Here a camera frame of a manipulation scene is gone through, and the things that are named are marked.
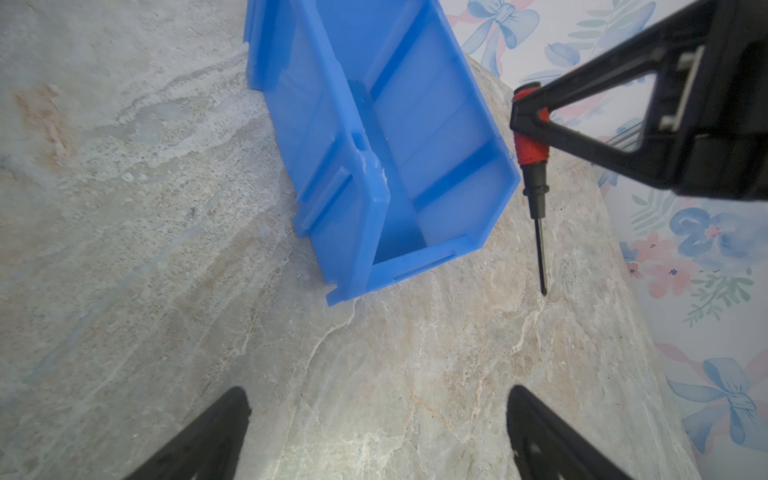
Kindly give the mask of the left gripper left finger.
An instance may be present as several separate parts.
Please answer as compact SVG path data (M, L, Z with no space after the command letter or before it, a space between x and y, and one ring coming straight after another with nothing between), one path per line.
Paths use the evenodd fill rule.
M250 414L245 390L230 388L128 477L234 478Z

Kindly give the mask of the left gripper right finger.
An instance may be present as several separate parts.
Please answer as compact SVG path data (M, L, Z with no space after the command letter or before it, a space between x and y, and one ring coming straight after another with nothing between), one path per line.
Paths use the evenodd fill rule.
M630 479L522 385L509 392L506 429L523 479Z

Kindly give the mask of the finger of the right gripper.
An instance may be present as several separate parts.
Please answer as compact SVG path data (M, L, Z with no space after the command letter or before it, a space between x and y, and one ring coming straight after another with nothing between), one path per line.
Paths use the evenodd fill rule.
M704 50L685 24L690 5L658 22L655 1L611 1L583 12L568 36L545 49L555 73L530 76L515 91L510 128L548 145L549 157L561 150L673 187L680 125Z

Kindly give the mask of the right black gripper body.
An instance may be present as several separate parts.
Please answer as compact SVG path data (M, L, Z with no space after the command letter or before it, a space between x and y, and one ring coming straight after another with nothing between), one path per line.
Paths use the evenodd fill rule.
M684 10L704 48L680 125L683 196L767 198L767 4L699 1Z

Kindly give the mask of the red black screwdriver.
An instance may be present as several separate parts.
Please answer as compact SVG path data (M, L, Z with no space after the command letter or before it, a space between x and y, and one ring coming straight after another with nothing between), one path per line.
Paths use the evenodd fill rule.
M523 175L523 195L526 197L530 218L534 222L535 244L539 273L540 292L548 294L548 281L545 262L543 219L546 216L547 162L549 146L513 131L515 155Z

